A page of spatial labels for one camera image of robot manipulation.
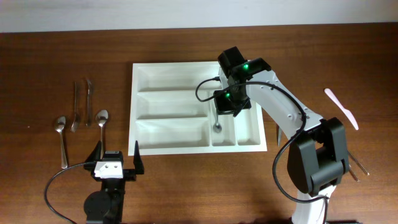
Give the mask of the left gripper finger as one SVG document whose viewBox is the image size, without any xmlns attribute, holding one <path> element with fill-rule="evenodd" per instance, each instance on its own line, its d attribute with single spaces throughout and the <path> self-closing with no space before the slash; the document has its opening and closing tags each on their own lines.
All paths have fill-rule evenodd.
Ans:
<svg viewBox="0 0 398 224">
<path fill-rule="evenodd" d="M 134 170 L 135 170 L 136 174 L 144 174 L 144 163 L 141 159 L 138 141 L 136 141 L 135 145 L 134 145 L 133 164 L 134 164 Z"/>
<path fill-rule="evenodd" d="M 87 157 L 85 162 L 96 162 L 96 161 L 99 161 L 101 159 L 101 156 L 102 156 L 101 150 L 102 150 L 102 142 L 98 141 L 96 146 L 95 146 L 95 148 L 90 153 L 90 155 Z"/>
</svg>

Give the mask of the small dark teaspoon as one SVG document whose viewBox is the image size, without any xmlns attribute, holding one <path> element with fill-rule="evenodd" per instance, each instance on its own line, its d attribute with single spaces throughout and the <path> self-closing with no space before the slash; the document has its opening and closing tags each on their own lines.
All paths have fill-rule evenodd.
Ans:
<svg viewBox="0 0 398 224">
<path fill-rule="evenodd" d="M 213 131 L 215 132 L 215 133 L 220 133 L 220 132 L 222 132 L 222 125 L 220 124 L 220 122 L 219 122 L 219 119 L 218 119 L 218 112 L 217 111 L 215 111 L 215 123 L 214 123 L 214 125 L 213 125 Z"/>
</svg>

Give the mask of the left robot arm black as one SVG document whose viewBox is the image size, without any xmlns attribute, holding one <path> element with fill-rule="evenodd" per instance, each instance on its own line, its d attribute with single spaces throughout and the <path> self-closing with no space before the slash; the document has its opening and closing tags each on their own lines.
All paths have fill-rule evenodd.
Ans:
<svg viewBox="0 0 398 224">
<path fill-rule="evenodd" d="M 144 164 L 139 152 L 139 143 L 134 146 L 133 169 L 123 167 L 121 151 L 103 151 L 102 142 L 87 157 L 85 170 L 101 182 L 101 189 L 90 194 L 84 202 L 87 223 L 121 223 L 126 182 L 135 182 L 144 174 Z"/>
</svg>

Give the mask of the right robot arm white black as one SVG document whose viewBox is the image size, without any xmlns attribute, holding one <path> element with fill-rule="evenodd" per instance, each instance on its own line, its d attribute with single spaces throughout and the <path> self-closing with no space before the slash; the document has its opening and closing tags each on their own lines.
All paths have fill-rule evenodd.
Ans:
<svg viewBox="0 0 398 224">
<path fill-rule="evenodd" d="M 246 60 L 237 47 L 218 56 L 222 89 L 214 94 L 218 114 L 237 116 L 255 102 L 277 123 L 287 143 L 287 171 L 298 190 L 290 223 L 326 223 L 328 202 L 349 171 L 346 133 L 338 118 L 324 119 L 298 100 L 262 58 Z"/>
</svg>

